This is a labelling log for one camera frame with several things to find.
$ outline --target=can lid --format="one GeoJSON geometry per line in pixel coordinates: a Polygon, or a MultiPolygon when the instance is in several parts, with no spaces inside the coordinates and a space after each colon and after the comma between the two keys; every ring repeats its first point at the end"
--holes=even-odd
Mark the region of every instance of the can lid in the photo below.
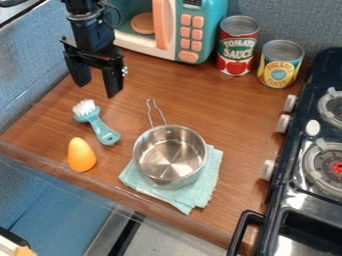
{"type": "Polygon", "coordinates": [[[266,57],[280,61],[294,61],[304,57],[304,49],[289,40],[273,40],[266,43],[263,47],[266,57]]]}
{"type": "Polygon", "coordinates": [[[220,27],[224,32],[232,36],[251,35],[260,30],[259,24],[255,19],[243,15],[235,15],[223,19],[220,22],[220,27]]]}

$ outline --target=wooden countertop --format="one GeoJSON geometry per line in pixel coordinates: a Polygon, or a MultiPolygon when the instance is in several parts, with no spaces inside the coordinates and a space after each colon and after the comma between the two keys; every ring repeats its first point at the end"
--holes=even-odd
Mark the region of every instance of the wooden countertop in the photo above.
{"type": "Polygon", "coordinates": [[[261,85],[255,72],[229,77],[211,61],[191,66],[125,54],[129,75],[116,97],[106,98],[99,70],[92,71],[91,84],[83,88],[68,75],[2,136],[0,153],[227,246],[240,214],[246,209],[262,211],[268,184],[260,179],[261,169],[279,150],[278,117],[286,96],[298,93],[305,70],[294,86],[276,90],[261,85]],[[114,147],[101,146],[89,125],[73,120],[72,107],[86,98],[95,99],[105,123],[120,132],[121,141],[114,147]],[[157,100],[169,123],[196,130],[224,151],[212,200],[190,216],[118,180],[135,140],[150,128],[148,98],[157,100]],[[68,143],[75,136],[89,142],[98,156],[97,165],[86,174],[66,166],[68,143]]]}

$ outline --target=blue brush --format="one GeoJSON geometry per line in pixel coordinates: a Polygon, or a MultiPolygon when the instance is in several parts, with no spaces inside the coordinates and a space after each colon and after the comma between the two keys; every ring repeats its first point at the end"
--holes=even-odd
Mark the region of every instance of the blue brush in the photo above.
{"type": "Polygon", "coordinates": [[[75,120],[80,123],[90,123],[97,139],[106,146],[114,145],[120,140],[120,134],[109,129],[100,119],[100,107],[95,105],[94,100],[82,100],[72,111],[75,120]]]}

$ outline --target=brush handle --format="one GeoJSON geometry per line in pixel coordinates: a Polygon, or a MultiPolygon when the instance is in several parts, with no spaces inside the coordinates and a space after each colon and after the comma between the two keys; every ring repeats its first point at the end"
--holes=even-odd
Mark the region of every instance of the brush handle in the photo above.
{"type": "Polygon", "coordinates": [[[97,139],[106,146],[114,145],[120,140],[120,134],[109,129],[107,125],[96,116],[88,120],[96,134],[97,139]]]}

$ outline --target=stainless steel pot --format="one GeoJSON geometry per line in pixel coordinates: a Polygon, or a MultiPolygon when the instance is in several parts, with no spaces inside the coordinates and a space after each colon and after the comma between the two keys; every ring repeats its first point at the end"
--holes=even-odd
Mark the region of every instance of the stainless steel pot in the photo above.
{"type": "Polygon", "coordinates": [[[133,159],[142,175],[154,186],[178,189],[195,182],[207,159],[207,145],[194,130],[169,125],[154,99],[146,101],[152,129],[135,142],[133,159]],[[159,111],[165,125],[154,127],[151,106],[159,111]]]}

